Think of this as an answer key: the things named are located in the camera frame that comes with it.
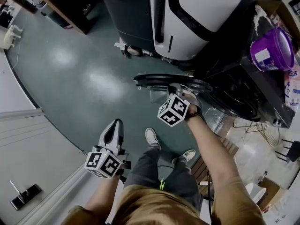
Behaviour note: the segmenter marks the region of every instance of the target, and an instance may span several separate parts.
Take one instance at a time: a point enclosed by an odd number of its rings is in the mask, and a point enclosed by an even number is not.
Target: cardboard box
[[[297,44],[300,45],[300,31],[296,25],[294,17],[290,13],[290,10],[286,7],[282,0],[257,0],[256,2],[257,5],[262,7],[268,17],[276,17],[276,15],[279,15],[291,36],[296,39]]]
[[[264,178],[258,183],[258,186],[266,188],[266,193],[257,203],[262,212],[267,212],[274,204],[276,204],[286,193],[287,190],[282,189],[275,182]]]

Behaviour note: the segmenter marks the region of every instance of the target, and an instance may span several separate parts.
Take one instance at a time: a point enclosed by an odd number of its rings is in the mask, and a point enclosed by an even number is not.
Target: white label
[[[270,58],[270,54],[268,49],[263,49],[262,51],[258,52],[257,54],[255,54],[255,58],[258,62],[264,61],[268,58]]]

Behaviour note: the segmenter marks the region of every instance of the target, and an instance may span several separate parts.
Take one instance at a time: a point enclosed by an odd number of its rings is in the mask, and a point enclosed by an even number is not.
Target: white cube
[[[174,127],[184,120],[189,104],[187,100],[182,100],[174,94],[159,108],[157,117],[170,127]]]
[[[84,168],[102,178],[112,178],[122,162],[111,152],[89,152]]]

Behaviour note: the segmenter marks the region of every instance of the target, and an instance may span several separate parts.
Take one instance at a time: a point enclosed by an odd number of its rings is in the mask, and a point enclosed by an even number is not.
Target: shirt sleeve
[[[265,225],[262,212],[250,198],[240,177],[234,177],[215,195],[213,224]]]
[[[69,211],[61,225],[100,225],[100,223],[93,213],[81,206],[76,206]]]

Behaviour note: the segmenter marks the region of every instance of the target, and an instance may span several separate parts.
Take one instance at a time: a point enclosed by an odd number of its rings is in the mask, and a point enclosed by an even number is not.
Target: black stool
[[[291,142],[291,141],[284,140],[284,139],[281,139],[281,140],[285,141],[285,142],[288,142],[288,143],[291,143],[292,145],[291,145],[290,148],[283,146],[284,148],[286,148],[286,149],[289,150],[286,155],[284,155],[284,154],[282,154],[280,152],[275,151],[277,154],[280,154],[281,156],[286,157],[286,159],[278,157],[279,159],[281,159],[281,160],[286,161],[286,162],[289,163],[290,161],[294,162],[298,158],[300,158],[300,142],[299,141]]]

